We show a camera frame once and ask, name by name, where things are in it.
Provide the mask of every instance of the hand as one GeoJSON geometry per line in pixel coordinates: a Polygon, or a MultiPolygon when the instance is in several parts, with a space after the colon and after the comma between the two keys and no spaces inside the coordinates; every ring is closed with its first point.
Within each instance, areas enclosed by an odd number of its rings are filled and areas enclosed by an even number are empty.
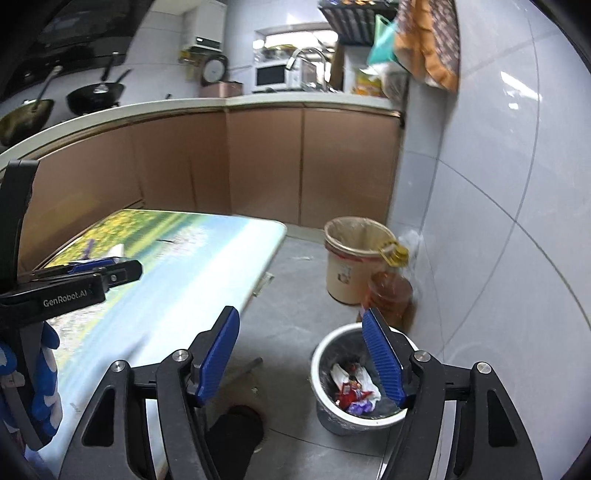
{"type": "MultiPolygon", "coordinates": [[[[35,373],[35,396],[31,406],[31,415],[34,419],[40,421],[43,430],[49,436],[54,436],[60,426],[62,418],[61,399],[57,392],[57,365],[53,356],[53,351],[60,346],[60,338],[56,331],[47,323],[43,324],[41,334],[41,350],[37,358],[37,371],[35,373]]],[[[19,375],[16,372],[17,358],[12,349],[0,341],[0,381],[4,380],[4,375],[19,375]]],[[[10,433],[18,431],[14,418],[4,400],[0,391],[0,419],[10,433]]]]}

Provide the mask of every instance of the faucet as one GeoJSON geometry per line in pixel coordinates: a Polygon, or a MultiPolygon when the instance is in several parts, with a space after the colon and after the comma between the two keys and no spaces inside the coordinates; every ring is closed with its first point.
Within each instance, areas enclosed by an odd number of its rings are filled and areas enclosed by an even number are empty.
{"type": "Polygon", "coordinates": [[[326,83],[326,62],[328,61],[328,59],[326,58],[326,55],[324,55],[324,53],[322,53],[321,50],[319,50],[318,48],[314,48],[314,47],[309,47],[309,48],[298,48],[293,55],[291,56],[291,58],[287,61],[287,64],[285,65],[285,69],[286,70],[291,70],[294,67],[294,63],[297,60],[297,57],[299,57],[300,55],[302,55],[302,53],[305,52],[315,52],[318,55],[320,55],[320,58],[322,59],[322,66],[323,66],[323,71],[322,71],[322,91],[323,92],[328,92],[328,85],[326,83]]]}

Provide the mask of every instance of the teal plastic bag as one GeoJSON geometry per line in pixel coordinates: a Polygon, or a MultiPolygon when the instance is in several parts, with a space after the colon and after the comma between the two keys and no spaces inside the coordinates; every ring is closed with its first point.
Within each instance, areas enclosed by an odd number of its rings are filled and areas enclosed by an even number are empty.
{"type": "Polygon", "coordinates": [[[386,63],[398,59],[394,54],[394,35],[398,31],[398,23],[389,21],[382,15],[375,16],[374,46],[369,52],[368,65],[386,63]]]}

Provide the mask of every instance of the white countertop edge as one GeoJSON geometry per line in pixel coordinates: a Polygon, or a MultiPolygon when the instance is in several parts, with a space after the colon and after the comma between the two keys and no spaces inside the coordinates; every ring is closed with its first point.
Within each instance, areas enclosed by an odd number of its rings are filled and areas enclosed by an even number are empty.
{"type": "Polygon", "coordinates": [[[89,115],[83,115],[66,122],[49,127],[46,130],[23,140],[12,148],[0,154],[0,170],[8,164],[9,160],[24,158],[29,153],[41,148],[59,138],[66,137],[115,120],[130,118],[146,113],[183,110],[188,108],[223,108],[248,105],[264,105],[274,103],[332,103],[335,105],[352,105],[387,111],[400,110],[387,98],[369,97],[363,95],[351,95],[348,93],[320,93],[320,92],[279,92],[257,93],[233,98],[184,98],[158,100],[155,102],[134,103],[108,110],[102,110],[89,115]]]}

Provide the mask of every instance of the metal bolt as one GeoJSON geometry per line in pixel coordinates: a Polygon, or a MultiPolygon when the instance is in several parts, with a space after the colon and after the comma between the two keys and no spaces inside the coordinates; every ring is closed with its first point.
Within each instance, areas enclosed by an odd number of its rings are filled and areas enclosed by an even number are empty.
{"type": "Polygon", "coordinates": [[[187,358],[189,358],[189,352],[186,350],[177,350],[173,353],[173,360],[175,362],[184,362],[187,358]]]}
{"type": "Polygon", "coordinates": [[[417,362],[428,362],[431,359],[431,354],[425,350],[417,350],[414,352],[414,357],[417,362]]]}
{"type": "Polygon", "coordinates": [[[478,371],[479,371],[481,374],[485,374],[485,375],[487,375],[487,374],[489,374],[489,373],[491,373],[491,372],[492,372],[492,367],[491,367],[489,364],[487,364],[486,362],[479,362],[479,363],[476,365],[476,368],[478,369],[478,371]]]}
{"type": "Polygon", "coordinates": [[[125,368],[125,361],[117,360],[111,364],[111,370],[113,372],[121,372],[125,368]]]}

